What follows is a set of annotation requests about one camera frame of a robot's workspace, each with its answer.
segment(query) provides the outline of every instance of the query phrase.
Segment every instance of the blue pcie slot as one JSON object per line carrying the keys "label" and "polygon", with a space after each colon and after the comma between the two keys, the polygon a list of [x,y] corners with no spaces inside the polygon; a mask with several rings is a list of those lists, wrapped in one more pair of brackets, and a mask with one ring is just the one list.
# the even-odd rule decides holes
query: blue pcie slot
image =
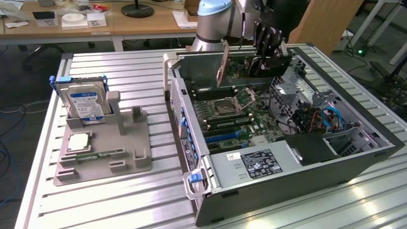
{"label": "blue pcie slot", "polygon": [[239,137],[241,132],[242,131],[237,131],[235,133],[231,133],[231,134],[227,134],[227,135],[222,135],[222,136],[217,136],[217,137],[207,137],[204,139],[204,141],[207,143],[211,143],[211,142],[218,142],[218,141],[222,141],[222,140],[234,139],[234,138]]}

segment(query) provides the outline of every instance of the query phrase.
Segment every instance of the hard drive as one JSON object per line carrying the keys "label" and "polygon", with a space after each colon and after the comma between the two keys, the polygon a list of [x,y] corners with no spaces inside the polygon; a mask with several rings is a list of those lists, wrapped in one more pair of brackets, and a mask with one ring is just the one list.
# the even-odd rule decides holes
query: hard drive
{"label": "hard drive", "polygon": [[104,123],[111,114],[107,97],[107,78],[51,77],[51,86],[56,89],[67,107],[70,118],[80,118],[84,125]]}

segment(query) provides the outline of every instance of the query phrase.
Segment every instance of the desk leg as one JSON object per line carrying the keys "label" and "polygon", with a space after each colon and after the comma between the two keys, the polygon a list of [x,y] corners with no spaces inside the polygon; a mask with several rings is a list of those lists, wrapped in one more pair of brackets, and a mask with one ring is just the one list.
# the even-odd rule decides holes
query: desk leg
{"label": "desk leg", "polygon": [[375,32],[375,35],[371,37],[367,45],[373,46],[374,43],[377,42],[378,38],[381,37],[385,29],[387,28],[390,22],[394,20],[397,14],[399,13],[399,11],[403,9],[403,6],[398,6],[394,11],[391,12],[391,14],[389,15],[386,21],[383,22],[383,24],[381,25],[381,28],[378,29],[378,31]]}
{"label": "desk leg", "polygon": [[115,52],[123,52],[123,36],[112,36]]}
{"label": "desk leg", "polygon": [[365,20],[365,22],[363,22],[363,24],[362,24],[362,26],[361,26],[358,32],[357,32],[357,34],[354,35],[354,38],[353,38],[353,40],[351,40],[353,46],[355,46],[355,44],[357,44],[357,42],[358,42],[358,40],[359,40],[359,38],[361,38],[361,36],[362,36],[365,30],[367,29],[369,24],[370,24],[371,21],[374,20],[374,17],[375,17],[375,15],[377,15],[378,12],[379,12],[379,10],[381,10],[381,8],[382,8],[382,6],[383,6],[383,3],[385,3],[385,1],[383,1],[383,0],[379,0],[378,3],[377,3],[375,8],[374,8],[373,11],[370,12],[370,14],[369,14],[369,16],[367,16],[367,18],[366,18],[366,20]]}
{"label": "desk leg", "polygon": [[397,53],[397,55],[394,56],[394,58],[390,60],[390,64],[391,65],[398,65],[401,63],[402,58],[407,55],[407,42],[405,44],[405,46],[402,47],[402,49],[399,50],[399,52]]}

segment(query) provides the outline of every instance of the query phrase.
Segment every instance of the blue cable on floor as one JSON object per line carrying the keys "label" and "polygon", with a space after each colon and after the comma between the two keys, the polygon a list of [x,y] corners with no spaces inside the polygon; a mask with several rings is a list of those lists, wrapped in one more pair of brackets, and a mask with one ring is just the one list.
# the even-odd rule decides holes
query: blue cable on floor
{"label": "blue cable on floor", "polygon": [[12,140],[14,138],[16,138],[20,135],[20,133],[22,133],[24,127],[26,127],[26,122],[24,122],[23,119],[20,120],[20,118],[10,117],[10,116],[2,115],[2,114],[0,114],[0,118],[20,121],[19,131],[16,133],[14,133],[11,136],[8,136],[8,138],[0,139],[0,143],[2,143],[3,148],[4,148],[4,150],[0,150],[0,153],[4,155],[4,159],[2,161],[4,161],[7,159],[7,157],[10,158],[12,170],[14,170],[14,173],[15,173],[15,176],[16,176],[16,179],[18,179],[18,188],[16,188],[15,192],[11,194],[11,196],[0,203],[0,207],[2,207],[7,203],[7,201],[10,201],[12,198],[15,198],[15,196],[22,191],[22,177],[20,177],[20,174],[19,174],[18,165],[16,165],[15,159],[14,159],[12,155],[10,154],[3,142],[7,142],[7,141]]}
{"label": "blue cable on floor", "polygon": [[[2,114],[0,114],[0,118],[8,119],[8,120],[20,121],[20,118],[10,117],[10,116],[2,115]],[[12,140],[15,137],[19,136],[19,134],[22,133],[22,131],[23,131],[24,127],[26,127],[24,120],[22,120],[20,124],[22,124],[20,130],[15,134],[12,134],[8,138],[2,139],[3,142],[8,142],[10,140]]]}
{"label": "blue cable on floor", "polygon": [[8,151],[3,151],[0,150],[2,153],[4,153],[10,159],[11,159],[11,164],[12,164],[12,169],[14,169],[14,173],[15,173],[15,176],[18,178],[18,189],[15,190],[15,192],[11,194],[11,196],[0,203],[0,208],[2,206],[7,203],[7,201],[10,199],[12,199],[18,194],[19,192],[22,191],[22,178],[20,178],[20,175],[19,175],[19,169],[18,169],[18,165],[15,163],[15,160],[14,160],[14,157],[11,156],[11,154],[8,153]]}

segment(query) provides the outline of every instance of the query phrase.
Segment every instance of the power supply label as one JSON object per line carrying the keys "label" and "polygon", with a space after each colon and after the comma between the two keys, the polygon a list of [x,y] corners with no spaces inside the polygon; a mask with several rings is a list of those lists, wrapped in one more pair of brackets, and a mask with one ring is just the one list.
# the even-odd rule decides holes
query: power supply label
{"label": "power supply label", "polygon": [[270,149],[241,155],[241,157],[253,179],[282,173],[283,171]]}

